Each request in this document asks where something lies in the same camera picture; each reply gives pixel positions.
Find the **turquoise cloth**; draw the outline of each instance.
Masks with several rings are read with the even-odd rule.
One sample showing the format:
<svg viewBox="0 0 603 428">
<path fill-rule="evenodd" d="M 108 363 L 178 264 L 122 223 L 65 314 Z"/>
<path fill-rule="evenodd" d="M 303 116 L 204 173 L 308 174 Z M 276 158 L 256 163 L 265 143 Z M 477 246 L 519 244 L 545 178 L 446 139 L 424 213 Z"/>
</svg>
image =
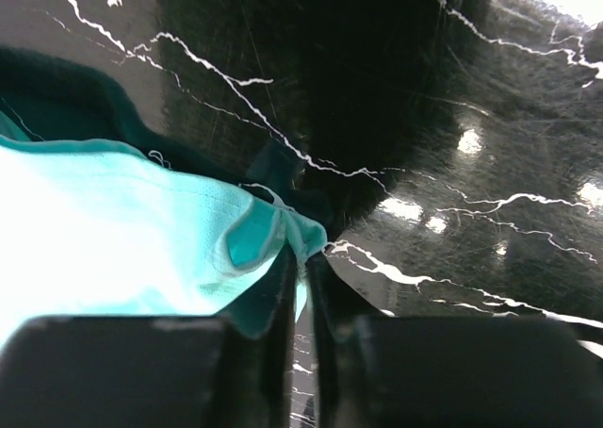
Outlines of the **turquoise cloth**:
<svg viewBox="0 0 603 428">
<path fill-rule="evenodd" d="M 294 210 L 125 143 L 24 141 L 2 113 L 0 134 L 0 345 L 42 314 L 213 314 L 286 241 L 300 264 L 326 245 Z"/>
</svg>

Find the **towel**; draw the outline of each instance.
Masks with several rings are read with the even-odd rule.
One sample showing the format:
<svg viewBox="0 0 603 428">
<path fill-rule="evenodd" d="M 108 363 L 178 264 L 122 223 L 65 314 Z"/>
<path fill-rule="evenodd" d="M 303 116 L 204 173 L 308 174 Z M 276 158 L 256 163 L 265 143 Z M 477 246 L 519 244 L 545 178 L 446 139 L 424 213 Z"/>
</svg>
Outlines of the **towel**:
<svg viewBox="0 0 603 428">
<path fill-rule="evenodd" d="M 115 140 L 27 141 L 1 112 L 0 219 L 0 346 L 39 315 L 211 315 L 287 242 L 300 265 L 327 242 L 238 186 Z"/>
</svg>

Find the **glossy black surface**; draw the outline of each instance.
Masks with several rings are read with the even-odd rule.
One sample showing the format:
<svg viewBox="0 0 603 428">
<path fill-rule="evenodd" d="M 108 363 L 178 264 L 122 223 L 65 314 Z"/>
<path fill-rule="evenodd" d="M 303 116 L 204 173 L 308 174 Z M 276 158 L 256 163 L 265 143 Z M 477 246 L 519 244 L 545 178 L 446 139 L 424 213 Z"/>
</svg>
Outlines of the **glossy black surface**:
<svg viewBox="0 0 603 428">
<path fill-rule="evenodd" d="M 2 0 L 0 45 L 106 74 L 258 183 L 288 156 L 380 309 L 542 313 L 600 343 L 602 23 L 603 0 Z"/>
</svg>

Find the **black marble surface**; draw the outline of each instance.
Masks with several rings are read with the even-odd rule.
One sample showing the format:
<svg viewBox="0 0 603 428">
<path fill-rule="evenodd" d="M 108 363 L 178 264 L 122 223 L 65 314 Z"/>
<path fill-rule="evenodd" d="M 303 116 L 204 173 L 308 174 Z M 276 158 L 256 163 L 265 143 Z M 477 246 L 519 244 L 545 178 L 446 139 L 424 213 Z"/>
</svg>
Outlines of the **black marble surface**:
<svg viewBox="0 0 603 428">
<path fill-rule="evenodd" d="M 326 192 L 325 252 L 394 315 L 542 314 L 603 343 L 603 0 L 1 0 L 0 46 L 145 124 Z M 11 109 L 1 107 L 4 111 Z M 314 426 L 307 313 L 292 426 Z"/>
</svg>

